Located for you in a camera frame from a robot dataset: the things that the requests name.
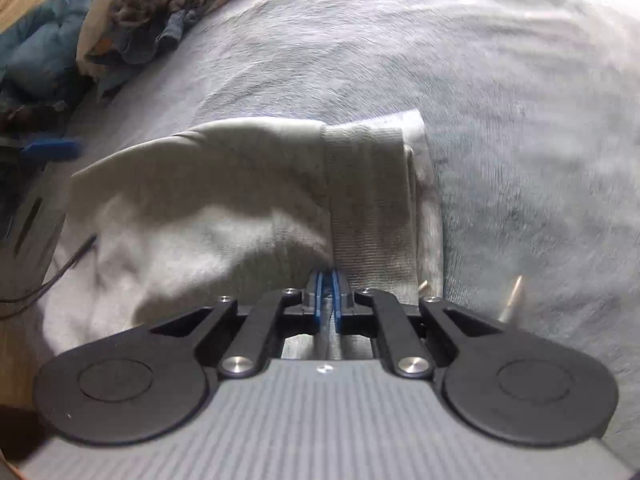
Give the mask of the white cream garment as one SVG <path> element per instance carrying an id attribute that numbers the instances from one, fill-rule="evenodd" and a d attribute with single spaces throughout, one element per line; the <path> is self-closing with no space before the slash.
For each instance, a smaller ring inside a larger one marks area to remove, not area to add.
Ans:
<path id="1" fill-rule="evenodd" d="M 94 81 L 98 81 L 101 77 L 103 66 L 87 61 L 86 55 L 96 45 L 108 27 L 110 22 L 108 10 L 110 10 L 112 1 L 93 0 L 78 37 L 76 63 L 79 73 L 91 77 Z"/>

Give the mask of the grey bed sheet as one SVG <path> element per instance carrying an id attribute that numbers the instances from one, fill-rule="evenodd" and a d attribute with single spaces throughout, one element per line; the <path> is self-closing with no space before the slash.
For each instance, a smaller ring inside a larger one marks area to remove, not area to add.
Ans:
<path id="1" fill-rule="evenodd" d="M 639 0 L 233 0 L 67 130 L 74 174 L 233 118 L 330 126 L 416 110 L 442 213 L 448 300 L 526 330 L 620 386 L 605 439 L 639 459 Z M 47 272 L 65 257 L 55 245 Z M 3 307 L 1 403 L 27 410 L 55 356 L 40 302 Z"/>

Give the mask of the teal blue duvet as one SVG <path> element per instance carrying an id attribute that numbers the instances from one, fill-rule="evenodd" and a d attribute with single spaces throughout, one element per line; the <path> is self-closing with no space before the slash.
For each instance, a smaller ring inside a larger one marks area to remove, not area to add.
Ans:
<path id="1" fill-rule="evenodd" d="M 1 34 L 1 109 L 73 108 L 88 91 L 76 51 L 93 0 L 46 0 Z"/>

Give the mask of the blue denim jeans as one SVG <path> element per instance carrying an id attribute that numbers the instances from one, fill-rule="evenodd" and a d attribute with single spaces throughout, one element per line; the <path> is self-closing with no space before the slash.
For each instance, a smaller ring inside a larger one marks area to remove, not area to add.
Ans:
<path id="1" fill-rule="evenodd" d="M 194 10 L 154 18 L 138 28 L 111 26 L 85 56 L 102 68 L 98 98 L 114 96 L 127 82 L 160 56 L 175 51 L 184 35 L 201 19 Z"/>

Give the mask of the grey sweatshirt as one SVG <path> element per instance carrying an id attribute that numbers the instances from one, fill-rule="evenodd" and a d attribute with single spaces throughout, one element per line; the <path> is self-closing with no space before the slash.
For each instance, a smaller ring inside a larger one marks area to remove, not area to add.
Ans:
<path id="1" fill-rule="evenodd" d="M 412 304 L 444 287 L 442 213 L 416 110 L 330 126 L 233 118 L 78 171 L 56 253 L 96 246 L 39 305 L 62 353 L 314 269 Z"/>

